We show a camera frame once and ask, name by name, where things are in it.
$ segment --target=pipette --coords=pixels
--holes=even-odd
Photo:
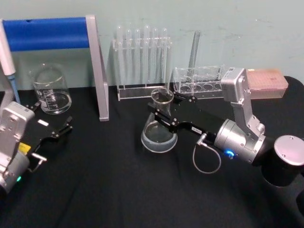
[[[13,88],[13,92],[16,98],[16,102],[20,104],[19,94],[15,83],[16,69],[14,66],[13,58],[11,56],[10,47],[6,38],[4,26],[0,19],[0,64],[4,75],[8,77]]]

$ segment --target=blue led light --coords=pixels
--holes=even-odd
[[[229,158],[233,158],[234,157],[234,153],[231,150],[225,150],[224,154],[227,155]]]

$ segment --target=metal frame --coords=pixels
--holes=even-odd
[[[94,15],[85,18],[4,20],[3,25],[11,51],[89,48],[99,120],[109,120],[108,82]]]

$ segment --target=pipette tip box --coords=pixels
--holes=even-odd
[[[251,99],[282,98],[288,82],[278,69],[248,69]]]

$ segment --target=white label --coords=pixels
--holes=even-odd
[[[48,126],[48,123],[43,120],[38,120],[38,123],[45,125],[46,127]]]
[[[196,133],[202,134],[202,131],[200,129],[195,128],[195,127],[191,127],[191,130],[196,132]]]

